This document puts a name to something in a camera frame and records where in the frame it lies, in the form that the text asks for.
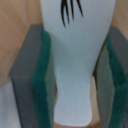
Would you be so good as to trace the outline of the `gripper grey right finger with green pad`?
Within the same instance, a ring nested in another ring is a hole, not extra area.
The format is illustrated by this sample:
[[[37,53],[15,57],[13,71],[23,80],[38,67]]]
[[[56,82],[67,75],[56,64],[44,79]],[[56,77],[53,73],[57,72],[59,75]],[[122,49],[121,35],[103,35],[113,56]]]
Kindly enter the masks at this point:
[[[112,27],[100,52],[94,78],[102,128],[128,128],[128,40]]]

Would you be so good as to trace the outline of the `gripper grey left finger with green pad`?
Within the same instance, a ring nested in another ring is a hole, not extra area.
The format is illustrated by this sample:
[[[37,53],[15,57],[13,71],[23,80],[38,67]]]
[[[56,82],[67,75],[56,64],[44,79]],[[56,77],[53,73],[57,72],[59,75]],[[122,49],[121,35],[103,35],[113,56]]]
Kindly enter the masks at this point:
[[[21,128],[54,128],[55,80],[49,34],[32,25],[9,72]]]

